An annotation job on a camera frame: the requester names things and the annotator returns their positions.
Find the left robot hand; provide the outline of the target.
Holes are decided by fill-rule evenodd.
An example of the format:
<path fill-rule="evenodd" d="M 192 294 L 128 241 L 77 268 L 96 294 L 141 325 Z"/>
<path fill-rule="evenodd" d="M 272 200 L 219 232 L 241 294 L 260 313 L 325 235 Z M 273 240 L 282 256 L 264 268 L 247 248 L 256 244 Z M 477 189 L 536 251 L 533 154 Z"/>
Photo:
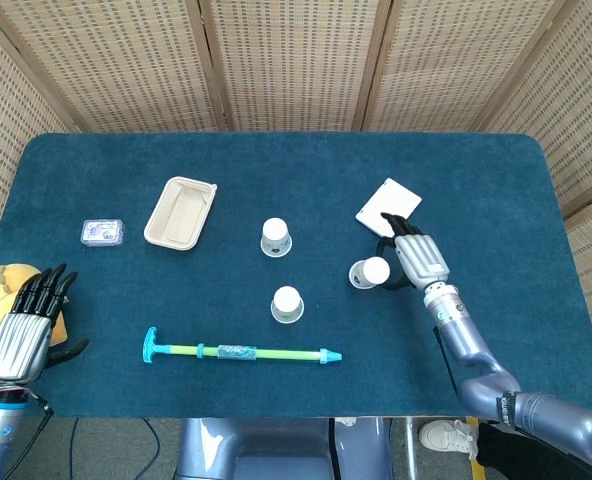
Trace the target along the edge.
<path fill-rule="evenodd" d="M 70 361 L 87 339 L 58 350 L 68 333 L 63 306 L 77 278 L 66 265 L 38 270 L 29 264 L 0 266 L 0 385 L 27 385 L 43 370 Z"/>

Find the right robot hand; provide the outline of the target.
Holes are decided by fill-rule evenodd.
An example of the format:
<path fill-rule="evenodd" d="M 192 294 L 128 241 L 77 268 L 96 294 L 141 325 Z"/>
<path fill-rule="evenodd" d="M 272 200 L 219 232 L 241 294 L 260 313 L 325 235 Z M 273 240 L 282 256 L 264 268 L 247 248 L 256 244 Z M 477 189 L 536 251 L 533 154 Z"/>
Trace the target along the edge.
<path fill-rule="evenodd" d="M 400 215 L 382 212 L 381 217 L 390 225 L 393 235 L 379 239 L 375 254 L 384 259 L 385 248 L 392 248 L 403 269 L 398 279 L 386 280 L 381 284 L 382 288 L 388 291 L 405 287 L 424 290 L 434 283 L 448 280 L 450 269 L 431 236 Z"/>

